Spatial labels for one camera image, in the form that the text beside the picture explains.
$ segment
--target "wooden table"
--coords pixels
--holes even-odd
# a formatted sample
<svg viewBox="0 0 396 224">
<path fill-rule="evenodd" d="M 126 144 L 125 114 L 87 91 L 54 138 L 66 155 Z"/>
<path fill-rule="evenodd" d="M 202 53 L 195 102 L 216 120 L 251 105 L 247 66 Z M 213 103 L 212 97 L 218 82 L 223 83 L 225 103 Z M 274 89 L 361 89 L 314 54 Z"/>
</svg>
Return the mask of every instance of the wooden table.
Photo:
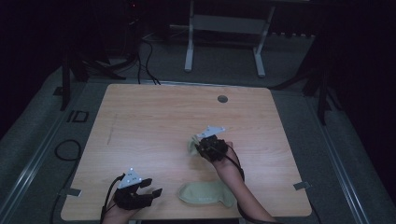
<svg viewBox="0 0 396 224">
<path fill-rule="evenodd" d="M 228 102 L 220 103 L 220 95 Z M 71 186 L 82 193 L 67 197 L 62 218 L 99 219 L 111 182 L 130 167 L 153 179 L 148 192 L 163 188 L 135 219 L 240 217 L 236 204 L 192 205 L 177 197 L 185 183 L 219 179 L 209 162 L 187 150 L 208 125 L 226 128 L 218 138 L 233 142 L 247 185 L 273 216 L 310 215 L 304 189 L 293 186 L 302 180 L 267 89 L 112 84 Z"/>
</svg>

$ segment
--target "round hole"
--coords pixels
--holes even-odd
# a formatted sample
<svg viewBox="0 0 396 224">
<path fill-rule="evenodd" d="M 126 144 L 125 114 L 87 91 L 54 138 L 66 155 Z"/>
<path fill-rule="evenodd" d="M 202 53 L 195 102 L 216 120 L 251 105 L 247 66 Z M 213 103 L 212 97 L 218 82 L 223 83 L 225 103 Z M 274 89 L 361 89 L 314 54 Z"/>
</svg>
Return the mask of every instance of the round hole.
<svg viewBox="0 0 396 224">
<path fill-rule="evenodd" d="M 220 95 L 220 96 L 218 97 L 218 101 L 219 101 L 220 103 L 227 103 L 228 98 L 227 98 L 227 96 L 225 96 L 225 95 Z"/>
</svg>

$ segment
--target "white object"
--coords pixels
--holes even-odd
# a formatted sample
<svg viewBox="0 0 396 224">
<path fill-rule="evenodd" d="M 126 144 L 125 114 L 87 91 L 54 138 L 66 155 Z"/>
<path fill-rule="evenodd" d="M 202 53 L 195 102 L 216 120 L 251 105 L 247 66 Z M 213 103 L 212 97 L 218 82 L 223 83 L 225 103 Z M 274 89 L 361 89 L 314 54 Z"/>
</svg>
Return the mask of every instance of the white object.
<svg viewBox="0 0 396 224">
<path fill-rule="evenodd" d="M 225 131 L 225 128 L 223 128 L 223 127 L 207 126 L 206 130 L 204 130 L 202 133 L 197 134 L 197 137 L 200 137 L 200 138 L 210 137 L 212 135 L 215 135 L 217 133 L 222 133 L 224 131 Z"/>
<path fill-rule="evenodd" d="M 134 168 L 130 168 L 125 177 L 121 180 L 118 189 L 125 189 L 129 186 L 140 184 L 142 182 L 142 177 L 134 171 Z"/>
</svg>

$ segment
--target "black cable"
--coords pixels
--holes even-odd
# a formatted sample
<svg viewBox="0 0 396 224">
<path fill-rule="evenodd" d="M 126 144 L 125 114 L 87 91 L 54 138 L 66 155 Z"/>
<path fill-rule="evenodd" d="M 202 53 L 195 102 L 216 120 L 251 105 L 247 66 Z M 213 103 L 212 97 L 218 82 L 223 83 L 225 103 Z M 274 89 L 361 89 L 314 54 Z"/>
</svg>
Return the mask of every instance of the black cable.
<svg viewBox="0 0 396 224">
<path fill-rule="evenodd" d="M 242 167 L 241 167 L 241 165 L 240 165 L 241 163 L 239 162 L 239 158 L 238 158 L 238 156 L 236 155 L 235 150 L 233 150 L 233 148 L 230 147 L 229 145 L 227 145 L 227 146 L 233 151 L 233 153 L 235 154 L 235 157 L 236 157 L 236 159 L 238 160 L 238 163 L 239 163 L 239 164 L 237 164 L 233 159 L 231 159 L 231 158 L 230 158 L 229 156 L 227 156 L 225 153 L 223 153 L 223 152 L 217 150 L 215 147 L 211 147 L 211 146 L 209 146 L 209 147 L 212 148 L 213 150 L 217 151 L 219 154 L 221 154 L 223 157 L 225 157 L 225 158 L 226 158 L 227 160 L 229 160 L 230 162 L 232 162 L 233 165 L 236 167 L 236 169 L 238 169 L 239 174 L 241 174 L 242 179 L 245 181 L 245 173 L 244 173 L 244 170 L 242 169 Z"/>
<path fill-rule="evenodd" d="M 236 168 L 239 170 L 239 173 L 241 174 L 242 179 L 245 181 L 244 170 L 243 170 L 242 167 L 240 166 L 241 163 L 240 163 L 240 161 L 239 161 L 238 156 L 237 156 L 236 153 L 235 153 L 235 150 L 233 150 L 233 153 L 235 153 L 235 157 L 236 157 L 236 159 L 237 159 L 239 165 L 238 165 L 233 159 L 231 159 L 229 156 L 227 156 L 225 153 L 223 153 L 223 152 L 217 150 L 217 149 L 214 148 L 214 147 L 210 147 L 210 148 L 214 149 L 215 151 L 217 151 L 218 153 L 220 153 L 222 156 L 224 156 L 226 159 L 228 159 L 229 161 L 231 161 L 231 162 L 233 163 L 233 165 L 235 165 Z M 322 221 L 321 221 L 321 219 L 320 219 L 320 216 L 319 216 L 319 214 L 318 214 L 317 209 L 315 208 L 315 206 L 311 203 L 311 201 L 310 201 L 309 199 L 308 199 L 308 201 L 309 201 L 309 204 L 310 204 L 311 207 L 312 207 L 312 210 L 314 211 L 315 216 L 316 216 L 317 219 L 318 219 L 318 224 L 321 224 Z M 267 224 L 276 224 L 276 223 L 281 224 L 280 222 L 268 222 L 268 221 L 255 220 L 255 219 L 249 217 L 249 216 L 242 210 L 242 208 L 239 206 L 239 204 L 237 205 L 237 207 L 238 207 L 238 211 L 239 211 L 239 213 L 241 214 L 241 216 L 242 216 L 244 219 L 246 219 L 247 221 L 249 221 L 249 222 L 257 223 L 257 224 L 265 224 L 265 223 L 267 223 Z"/>
<path fill-rule="evenodd" d="M 64 157 L 62 157 L 62 156 L 59 154 L 59 148 L 60 148 L 60 146 L 63 145 L 64 143 L 68 143 L 68 142 L 75 143 L 75 144 L 78 146 L 78 155 L 77 155 L 75 158 L 73 158 L 73 159 L 64 158 Z M 60 144 L 58 144 L 58 145 L 56 146 L 56 148 L 55 148 L 55 156 L 56 156 L 59 160 L 61 160 L 61 161 L 74 161 L 74 162 L 75 162 L 75 164 L 74 164 L 74 166 L 73 166 L 73 170 L 70 172 L 69 176 L 68 176 L 68 177 L 66 178 L 66 180 L 64 181 L 64 184 L 63 184 L 63 186 L 62 186 L 62 188 L 61 188 L 61 190 L 62 190 L 62 189 L 64 189 L 64 188 L 66 187 L 66 185 L 67 185 L 67 183 L 69 182 L 71 176 L 73 175 L 73 173 L 74 173 L 74 172 L 76 171 L 76 169 L 77 169 L 78 162 L 79 162 L 79 160 L 81 159 L 81 156 L 82 156 L 81 144 L 80 144 L 78 141 L 74 140 L 74 139 L 67 139 L 67 140 L 64 140 L 64 141 L 62 141 Z M 61 198 L 61 194 L 60 194 L 60 192 L 58 192 L 58 195 L 57 195 L 57 197 L 56 197 L 56 199 L 55 199 L 55 201 L 54 201 L 54 203 L 53 203 L 53 205 L 52 205 L 52 209 L 51 209 L 51 211 L 50 211 L 49 223 L 53 223 L 53 216 L 54 216 L 54 213 L 55 213 L 55 207 L 56 207 L 56 204 L 59 202 L 59 199 L 60 199 L 60 198 Z"/>
<path fill-rule="evenodd" d="M 315 208 L 315 206 L 311 203 L 311 200 L 309 200 L 308 199 L 308 201 L 309 201 L 309 204 L 311 205 L 311 207 L 312 207 L 312 210 L 314 211 L 314 214 L 315 214 L 315 216 L 317 216 L 317 219 L 318 219 L 318 223 L 319 224 L 322 224 L 322 222 L 321 222 L 321 219 L 320 219 L 320 216 L 319 216 L 319 214 L 318 214 L 318 211 L 317 211 L 317 209 Z"/>
<path fill-rule="evenodd" d="M 125 174 L 120 175 L 113 181 L 113 183 L 111 183 L 110 188 L 108 189 L 108 192 L 107 192 L 107 196 L 106 196 L 106 199 L 105 199 L 105 204 L 102 207 L 102 212 L 101 212 L 101 215 L 100 215 L 100 222 L 99 222 L 100 224 L 103 223 L 103 219 L 105 218 L 106 212 L 108 212 L 111 208 L 113 208 L 115 206 L 115 204 L 113 204 L 113 206 L 111 206 L 108 209 L 106 209 L 107 208 L 107 204 L 108 204 L 108 199 L 110 198 L 111 190 L 113 189 L 113 187 L 117 183 L 117 181 L 122 180 L 124 177 L 125 177 Z"/>
<path fill-rule="evenodd" d="M 147 71 L 148 75 L 151 77 L 151 79 L 153 80 L 153 82 L 154 82 L 155 85 L 157 85 L 157 83 L 158 83 L 159 85 L 161 85 L 160 80 L 158 80 L 158 78 L 156 78 L 155 76 L 153 76 L 153 75 L 150 73 L 150 71 L 149 71 L 149 59 L 150 59 L 151 54 L 152 54 L 152 45 L 151 45 L 148 41 L 146 41 L 146 40 L 144 40 L 144 39 L 142 39 L 142 42 L 145 43 L 145 44 L 147 44 L 147 45 L 149 45 L 149 47 L 150 47 L 150 51 L 149 51 L 149 54 L 148 54 L 148 58 L 147 58 L 147 60 L 146 60 L 146 71 Z"/>
<path fill-rule="evenodd" d="M 142 70 L 142 61 L 140 60 L 139 53 L 137 53 L 137 61 L 139 62 L 139 68 L 137 69 L 137 83 L 140 84 L 140 71 Z"/>
<path fill-rule="evenodd" d="M 235 153 L 235 150 L 233 150 L 233 148 L 232 148 L 231 146 L 229 146 L 229 145 L 227 145 L 227 146 L 233 151 L 233 153 L 235 154 L 235 157 L 236 157 L 236 159 L 238 160 L 238 163 L 239 163 L 239 164 L 237 164 L 233 159 L 231 159 L 231 158 L 230 158 L 229 156 L 227 156 L 225 153 L 223 153 L 223 152 L 217 150 L 216 148 L 214 148 L 214 147 L 210 147 L 210 148 L 212 148 L 213 150 L 217 151 L 217 152 L 220 153 L 222 156 L 224 156 L 227 160 L 229 160 L 230 162 L 232 162 L 233 165 L 239 170 L 239 173 L 241 174 L 242 179 L 245 181 L 244 170 L 242 169 L 242 167 L 241 167 L 241 165 L 240 165 L 240 161 L 239 161 L 238 156 L 237 156 L 236 153 Z M 271 221 L 256 220 L 256 219 L 254 219 L 254 218 L 252 218 L 252 217 L 249 217 L 249 216 L 242 210 L 242 208 L 239 206 L 239 203 L 237 203 L 237 207 L 238 207 L 238 211 L 239 211 L 239 213 L 241 214 L 241 216 L 242 216 L 244 219 L 246 219 L 247 221 L 249 221 L 249 222 L 257 223 L 257 224 L 282 224 L 281 222 L 271 222 Z"/>
</svg>

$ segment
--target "table leg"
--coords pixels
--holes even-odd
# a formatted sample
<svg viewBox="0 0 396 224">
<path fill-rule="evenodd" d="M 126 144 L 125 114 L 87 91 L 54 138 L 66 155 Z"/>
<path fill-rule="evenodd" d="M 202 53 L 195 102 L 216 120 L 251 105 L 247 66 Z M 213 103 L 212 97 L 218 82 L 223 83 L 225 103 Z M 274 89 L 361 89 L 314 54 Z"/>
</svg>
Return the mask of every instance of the table leg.
<svg viewBox="0 0 396 224">
<path fill-rule="evenodd" d="M 265 77 L 264 66 L 262 65 L 262 46 L 264 45 L 265 37 L 268 35 L 268 28 L 273 18 L 275 7 L 271 7 L 268 18 L 262 27 L 260 43 L 257 47 L 253 48 L 254 60 L 256 62 L 257 74 L 259 77 Z"/>
<path fill-rule="evenodd" d="M 189 45 L 187 46 L 186 64 L 184 65 L 184 70 L 190 72 L 192 69 L 192 57 L 194 54 L 194 44 L 192 42 L 193 38 L 193 22 L 194 20 L 194 1 L 190 1 L 190 25 L 189 25 Z"/>
</svg>

